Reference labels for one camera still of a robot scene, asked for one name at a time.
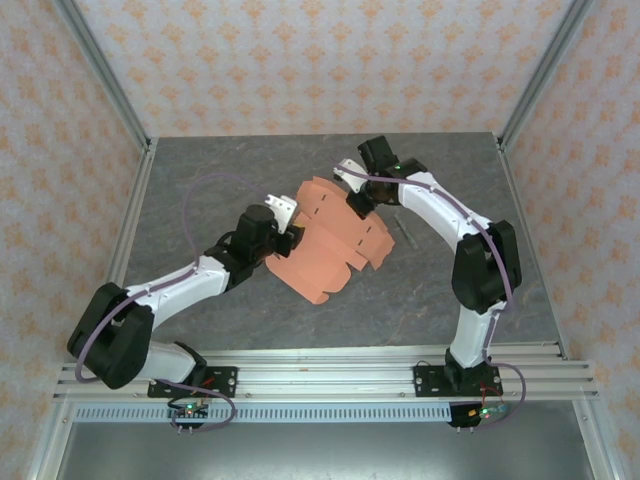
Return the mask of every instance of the orange fabric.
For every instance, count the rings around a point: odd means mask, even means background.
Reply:
[[[377,269],[394,245],[378,215],[361,220],[346,198],[344,190],[323,178],[304,182],[296,197],[300,213],[295,221],[305,227],[302,242],[289,258],[266,261],[273,274],[316,305],[347,284],[348,265],[362,270],[369,261]]]

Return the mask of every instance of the gray floor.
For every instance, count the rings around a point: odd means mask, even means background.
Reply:
[[[445,424],[77,424],[58,480],[589,480],[569,402],[526,404],[473,435]]]
[[[163,138],[140,214],[126,284],[169,273],[192,260],[181,224],[182,197],[201,175],[234,172],[269,192],[295,196],[313,175],[330,178],[332,162],[359,159],[371,135]],[[516,226],[523,284],[518,308],[500,320],[495,340],[558,337],[551,308],[529,251],[507,180],[489,133],[393,134],[401,158],[415,157],[467,206]],[[259,197],[241,184],[217,180],[193,196],[189,221],[201,250],[235,228]],[[446,344],[455,334],[458,303],[451,292],[453,253],[415,214],[379,207],[396,241],[378,271],[354,271],[350,282],[314,306],[260,267],[235,290],[205,300],[162,325],[158,341],[196,349],[260,349]],[[399,212],[420,248],[413,250],[393,220]]]

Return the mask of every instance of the wallpaper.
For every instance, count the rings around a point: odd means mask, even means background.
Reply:
[[[510,154],[571,355],[640,472],[640,9],[596,0]]]
[[[139,152],[49,0],[0,4],[0,478],[24,478]]]
[[[151,136],[500,133],[570,0],[81,0]]]

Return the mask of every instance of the purple cable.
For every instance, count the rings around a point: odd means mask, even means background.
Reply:
[[[180,282],[183,282],[184,280],[187,280],[189,277],[191,277],[191,275],[193,275],[196,270],[198,269],[198,267],[200,266],[200,255],[198,255],[198,249],[196,248],[195,242],[193,241],[193,236],[191,235],[191,230],[189,228],[189,222],[187,220],[187,207],[189,206],[189,200],[191,199],[191,195],[193,194],[194,190],[200,186],[200,184],[202,184],[203,182],[206,182],[208,180],[211,180],[212,178],[218,178],[218,177],[223,177],[223,178],[231,178],[233,180],[236,180],[240,183],[243,183],[244,185],[248,186],[249,188],[251,188],[252,190],[254,190],[255,192],[257,192],[258,194],[264,194],[266,197],[266,191],[263,190],[262,188],[258,187],[257,185],[254,185],[253,183],[245,180],[244,178],[240,177],[239,175],[235,175],[233,173],[210,173],[208,175],[203,175],[202,177],[198,178],[189,188],[189,190],[187,191],[186,195],[184,196],[184,200],[182,201],[182,227],[184,228],[184,233],[185,236],[187,237],[187,241],[189,242],[189,245],[191,246],[191,250],[193,251],[193,256],[195,258],[194,262],[193,262],[193,268],[191,270],[189,270],[188,272],[180,275],[177,278],[174,278],[172,280],[168,280],[164,283],[160,283],[158,285],[155,285],[153,287],[151,287],[148,291],[147,290],[142,290],[138,293],[135,293],[134,295],[127,297],[127,299],[125,301],[123,301],[122,303],[120,303],[118,306],[116,306],[113,310],[111,310],[103,319],[102,321],[98,324],[98,326],[95,328],[95,330],[93,332],[91,332],[91,335],[89,335],[89,338],[87,339],[86,343],[84,344],[84,347],[82,347],[82,350],[80,351],[80,355],[78,355],[78,361],[76,362],[76,368],[75,368],[75,376],[76,376],[76,380],[80,383],[91,383],[91,382],[95,382],[98,380],[98,377],[93,377],[93,378],[87,378],[87,377],[83,377],[82,376],[82,366],[85,364],[86,360],[87,360],[87,355],[89,354],[89,350],[91,350],[91,347],[93,346],[93,344],[95,343],[96,339],[98,338],[98,336],[102,333],[102,331],[106,328],[106,326],[116,317],[116,315],[118,315],[122,310],[124,310],[127,306],[129,306],[131,303],[135,302],[137,299],[143,297],[144,295],[148,295],[151,294],[153,292],[157,292],[158,290],[162,290],[163,288],[167,288],[167,287],[171,287],[173,285],[176,285]],[[166,380],[161,380],[164,383],[167,384],[172,384],[174,387],[176,388],[183,388],[185,390],[193,390],[194,388],[197,389],[198,387],[190,387],[188,385],[183,385],[180,383],[173,383],[173,382],[168,382]],[[235,405],[233,405],[233,402],[225,397],[222,394],[213,392],[212,390],[206,390],[206,389],[199,389],[196,391],[200,391],[202,390],[203,393],[208,393],[212,396],[218,397],[218,398],[222,398],[223,400],[227,401],[231,407],[232,407],[232,411],[231,411],[231,416],[228,418],[228,421],[225,420],[224,422],[220,423],[220,424],[216,424],[219,426],[224,426],[227,425],[235,416],[236,414],[236,408]]]
[[[487,425],[480,425],[476,427],[475,430],[486,430],[488,428],[493,428],[496,425],[504,422],[508,418],[513,417],[514,414],[518,411],[518,409],[522,406],[527,396],[527,383],[525,381],[524,375],[522,374],[522,372],[518,367],[516,367],[515,365],[511,365],[509,363],[497,363],[497,362],[494,363],[491,361],[488,355],[489,345],[491,344],[493,333],[495,332],[495,329],[496,329],[496,323],[497,323],[496,316],[500,313],[506,313],[513,308],[513,292],[511,291],[511,283],[509,282],[507,269],[504,266],[504,262],[502,261],[500,252],[498,252],[498,247],[496,247],[491,236],[485,231],[484,228],[482,228],[482,226],[478,223],[477,220],[475,220],[473,217],[469,215],[469,213],[458,203],[458,201],[455,198],[453,198],[448,193],[443,192],[442,190],[432,187],[427,183],[417,182],[415,180],[409,180],[406,178],[389,178],[389,177],[376,177],[373,175],[365,175],[363,173],[349,170],[348,168],[345,168],[340,164],[335,165],[335,168],[342,170],[343,172],[346,172],[350,175],[353,175],[354,177],[362,178],[363,180],[371,180],[373,182],[383,182],[383,183],[406,184],[406,185],[413,185],[415,187],[424,188],[429,192],[434,193],[439,197],[443,198],[447,203],[449,203],[453,208],[455,208],[463,217],[466,217],[468,221],[471,223],[471,225],[473,225],[478,230],[480,235],[482,235],[482,238],[484,238],[484,240],[487,242],[487,245],[489,246],[489,250],[491,250],[491,253],[493,254],[493,258],[495,258],[496,260],[496,264],[498,265],[498,270],[500,271],[500,277],[502,278],[502,283],[504,285],[504,291],[507,295],[507,302],[505,304],[505,307],[500,310],[495,310],[493,312],[493,315],[491,316],[491,319],[489,320],[489,328],[487,330],[487,335],[484,338],[484,343],[482,345],[482,357],[484,361],[487,363],[487,365],[491,367],[503,367],[503,368],[508,368],[510,370],[513,370],[516,373],[516,375],[520,377],[520,382],[522,383],[522,395],[520,396],[520,401],[516,404],[513,410],[511,410],[511,413],[509,413],[509,415],[502,417],[493,423],[489,423]]]
[[[209,390],[208,388],[192,387],[189,385],[184,385],[182,383],[171,382],[169,380],[158,379],[158,381],[162,383],[166,383],[167,385],[173,388],[181,388],[183,390],[190,390],[192,392],[207,393],[212,397],[221,398],[222,400],[227,402],[231,407],[231,413],[222,422],[212,423],[211,425],[207,425],[206,427],[200,427],[196,430],[191,430],[192,433],[204,433],[204,432],[209,432],[211,430],[217,430],[218,428],[226,427],[231,423],[231,421],[235,418],[236,414],[238,413],[238,409],[236,408],[235,403],[233,403],[233,401],[229,397],[227,397],[226,395],[220,392],[214,392],[213,390]],[[178,410],[175,410],[173,412],[173,415],[171,415],[171,426],[176,430],[178,430],[178,432],[180,432],[180,426],[176,422],[176,417],[178,416],[179,413],[182,413],[185,410],[186,408],[180,408]]]

